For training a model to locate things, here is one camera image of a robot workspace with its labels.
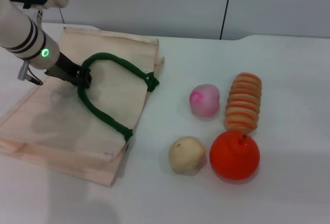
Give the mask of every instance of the black band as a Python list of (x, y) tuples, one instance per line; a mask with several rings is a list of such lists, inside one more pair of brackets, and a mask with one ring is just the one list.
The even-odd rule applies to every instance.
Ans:
[(26, 46), (24, 49), (19, 50), (19, 51), (12, 51), (12, 53), (15, 53), (15, 54), (23, 53), (23, 52), (29, 50), (35, 44), (35, 42), (38, 38), (38, 28), (37, 28), (37, 25), (34, 22), (33, 22), (33, 24), (35, 25), (36, 33), (35, 33), (35, 36), (34, 36), (33, 40), (31, 41), (31, 43), (28, 46)]
[(27, 57), (27, 58), (20, 58), (20, 59), (23, 59), (23, 60), (30, 60), (30, 59), (32, 59), (32, 58), (35, 58), (36, 56), (38, 56), (39, 54), (41, 54), (41, 52), (42, 52), (42, 50), (44, 50), (45, 49), (45, 46), (46, 46), (46, 34), (45, 34), (45, 32), (44, 31), (42, 31), (43, 32), (43, 43), (42, 43), (42, 46), (41, 46), (41, 48), (39, 49), (39, 51), (36, 53), (36, 54), (34, 54), (34, 55), (32, 55), (32, 56), (30, 56), (30, 57)]
[(15, 46), (15, 47), (12, 47), (12, 48), (4, 47), (4, 49), (10, 51), (11, 53), (15, 53), (15, 52), (13, 52), (13, 51), (11, 51), (11, 50), (18, 50), (18, 49), (21, 49), (21, 48), (23, 48), (23, 47), (24, 47), (24, 46), (30, 41), (30, 39), (31, 39), (31, 37), (32, 37), (32, 34), (33, 34), (33, 24), (32, 24), (32, 21), (31, 21), (30, 18), (29, 18), (29, 20), (30, 20), (30, 23), (31, 23), (31, 27), (30, 27), (30, 33), (29, 33), (29, 35), (27, 36), (26, 40), (25, 40), (22, 44), (20, 44), (20, 45), (18, 45), (18, 46)]

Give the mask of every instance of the fake fruit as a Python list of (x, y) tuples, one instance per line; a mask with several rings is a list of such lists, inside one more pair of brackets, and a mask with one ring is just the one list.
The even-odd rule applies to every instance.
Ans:
[(236, 76), (230, 89), (225, 111), (227, 130), (246, 133), (257, 128), (260, 112), (261, 80), (250, 73)]
[(213, 142), (210, 163), (221, 177), (243, 180), (250, 177), (259, 165), (260, 153), (256, 142), (244, 132), (225, 131)]
[(212, 117), (219, 109), (220, 93), (211, 84), (199, 85), (193, 89), (189, 97), (190, 109), (194, 115)]
[(169, 160), (174, 171), (192, 170), (205, 161), (205, 148), (197, 138), (184, 136), (171, 145)]

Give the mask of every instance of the orange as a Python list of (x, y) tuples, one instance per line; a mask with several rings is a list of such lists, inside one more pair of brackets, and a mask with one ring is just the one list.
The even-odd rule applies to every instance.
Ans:
[(256, 142), (238, 130), (223, 132), (211, 146), (211, 166), (226, 179), (247, 179), (255, 172), (259, 161), (260, 153)]

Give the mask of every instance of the white tabletop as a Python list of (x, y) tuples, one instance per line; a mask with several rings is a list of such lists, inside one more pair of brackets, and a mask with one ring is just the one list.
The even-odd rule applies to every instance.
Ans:
[[(59, 41), (62, 26), (44, 24), (44, 30)], [(0, 223), (329, 223), (330, 40), (160, 38), (160, 53), (166, 57), (160, 85), (114, 186), (0, 156)], [(2, 49), (0, 57), (1, 114), (30, 84), (16, 80), (21, 61)], [(253, 135), (261, 156), (258, 174), (231, 184), (208, 163), (193, 177), (176, 175), (167, 159), (170, 144), (192, 135), (209, 151), (224, 131), (228, 91), (240, 72), (263, 81)], [(204, 83), (216, 85), (221, 95), (220, 115), (207, 120), (194, 117), (188, 102), (190, 91)]]

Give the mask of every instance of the bag handle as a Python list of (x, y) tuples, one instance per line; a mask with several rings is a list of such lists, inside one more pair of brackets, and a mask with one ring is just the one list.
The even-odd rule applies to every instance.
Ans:
[[(154, 91), (155, 87), (159, 85), (159, 81), (154, 76), (154, 72), (144, 73), (139, 68), (137, 68), (134, 64), (126, 61), (125, 59), (122, 59), (113, 54), (110, 54), (110, 53), (94, 54), (91, 57), (89, 57), (88, 59), (86, 59), (82, 63), (81, 67), (89, 68), (97, 60), (113, 61), (113, 62), (119, 64), (120, 66), (124, 67), (128, 71), (132, 72), (136, 76), (142, 78), (148, 86), (148, 88), (147, 88), (148, 92)], [(81, 84), (78, 85), (78, 96), (82, 100), (84, 105), (88, 108), (88, 110), (90, 110), (97, 118), (99, 118), (106, 124), (113, 127), (116, 131), (123, 134), (125, 142), (127, 142), (133, 136), (132, 129), (128, 129), (127, 127), (123, 126), (122, 124), (120, 124), (116, 120), (114, 120), (108, 114), (106, 114), (106, 113), (102, 112), (101, 110), (99, 110), (98, 108), (96, 108), (92, 104), (92, 102), (88, 99), (87, 94), (86, 94), (86, 89)]]

